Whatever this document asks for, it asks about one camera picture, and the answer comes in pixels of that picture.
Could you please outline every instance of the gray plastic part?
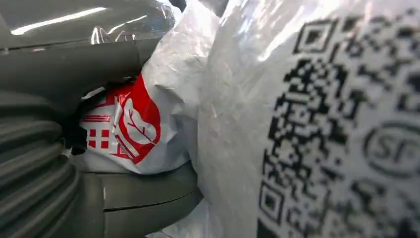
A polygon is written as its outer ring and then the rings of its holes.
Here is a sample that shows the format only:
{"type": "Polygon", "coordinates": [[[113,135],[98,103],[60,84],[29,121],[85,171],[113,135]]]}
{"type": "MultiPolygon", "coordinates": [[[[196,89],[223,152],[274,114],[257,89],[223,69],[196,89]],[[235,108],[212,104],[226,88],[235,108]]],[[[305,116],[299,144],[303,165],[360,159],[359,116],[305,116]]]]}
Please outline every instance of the gray plastic part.
{"type": "Polygon", "coordinates": [[[197,188],[191,164],[159,175],[99,175],[104,187],[104,209],[150,206],[187,196],[197,188]]]}
{"type": "Polygon", "coordinates": [[[180,199],[143,208],[133,208],[105,214],[105,238],[138,238],[159,231],[187,216],[200,202],[202,195],[195,190],[180,199]]]}
{"type": "Polygon", "coordinates": [[[61,126],[14,114],[11,99],[0,105],[0,237],[48,238],[68,218],[80,176],[61,155],[61,126]]]}
{"type": "Polygon", "coordinates": [[[83,174],[57,238],[139,238],[188,215],[201,201],[191,164],[153,176],[83,174]]]}
{"type": "Polygon", "coordinates": [[[137,75],[159,39],[80,46],[0,57],[0,89],[47,98],[64,114],[107,81],[137,75]]]}

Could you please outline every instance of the plastic packaging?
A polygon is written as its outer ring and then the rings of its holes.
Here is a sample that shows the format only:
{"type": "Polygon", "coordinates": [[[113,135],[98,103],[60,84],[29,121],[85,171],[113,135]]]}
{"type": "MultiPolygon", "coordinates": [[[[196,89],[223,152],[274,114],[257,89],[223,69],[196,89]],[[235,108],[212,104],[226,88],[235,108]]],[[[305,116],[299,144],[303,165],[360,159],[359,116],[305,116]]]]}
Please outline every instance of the plastic packaging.
{"type": "Polygon", "coordinates": [[[32,0],[2,4],[0,19],[10,29],[5,48],[31,51],[161,38],[181,11],[168,0],[32,0]]]}
{"type": "Polygon", "coordinates": [[[194,168],[218,238],[420,235],[420,2],[230,1],[194,168]]]}
{"type": "Polygon", "coordinates": [[[108,93],[83,117],[89,146],[74,163],[89,171],[155,174],[195,158],[199,85],[217,26],[211,11],[189,1],[134,85],[108,93]]]}

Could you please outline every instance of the printed logo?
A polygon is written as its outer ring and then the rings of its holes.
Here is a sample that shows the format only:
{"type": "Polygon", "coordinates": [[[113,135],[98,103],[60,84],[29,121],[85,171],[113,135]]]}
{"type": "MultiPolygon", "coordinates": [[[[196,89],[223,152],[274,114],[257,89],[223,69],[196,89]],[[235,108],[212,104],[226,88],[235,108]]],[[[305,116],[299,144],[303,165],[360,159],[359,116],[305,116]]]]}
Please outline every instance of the printed logo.
{"type": "Polygon", "coordinates": [[[137,164],[160,140],[159,109],[148,95],[141,75],[118,106],[113,132],[137,164]]]}
{"type": "Polygon", "coordinates": [[[385,123],[366,137],[368,164],[384,174],[409,178],[420,174],[420,128],[400,122],[385,123]]]}

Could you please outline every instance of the red and white plastic bag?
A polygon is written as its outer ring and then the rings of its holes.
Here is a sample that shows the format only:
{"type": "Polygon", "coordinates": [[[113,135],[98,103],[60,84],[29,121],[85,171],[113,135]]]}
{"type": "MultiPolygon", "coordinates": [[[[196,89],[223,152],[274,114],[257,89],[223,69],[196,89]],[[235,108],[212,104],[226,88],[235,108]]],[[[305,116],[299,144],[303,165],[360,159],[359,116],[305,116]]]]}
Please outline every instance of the red and white plastic bag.
{"type": "Polygon", "coordinates": [[[133,85],[109,92],[83,116],[88,150],[73,160],[81,169],[155,174],[196,157],[199,86],[218,26],[199,9],[184,11],[133,85]]]}

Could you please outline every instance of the plastic bag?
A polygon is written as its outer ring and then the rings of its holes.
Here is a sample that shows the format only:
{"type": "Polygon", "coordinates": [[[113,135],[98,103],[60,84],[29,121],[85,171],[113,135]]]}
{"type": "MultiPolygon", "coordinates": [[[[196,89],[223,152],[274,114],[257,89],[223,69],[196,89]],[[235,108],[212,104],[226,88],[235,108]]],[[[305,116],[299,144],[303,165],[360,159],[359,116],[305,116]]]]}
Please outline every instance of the plastic bag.
{"type": "Polygon", "coordinates": [[[199,112],[220,238],[420,235],[420,2],[231,1],[199,112]]]}
{"type": "Polygon", "coordinates": [[[134,85],[108,93],[83,117],[89,147],[75,163],[89,171],[154,174],[196,157],[198,90],[217,25],[211,11],[189,1],[134,85]]]}
{"type": "Polygon", "coordinates": [[[210,238],[209,205],[203,199],[184,219],[146,238],[210,238]]]}

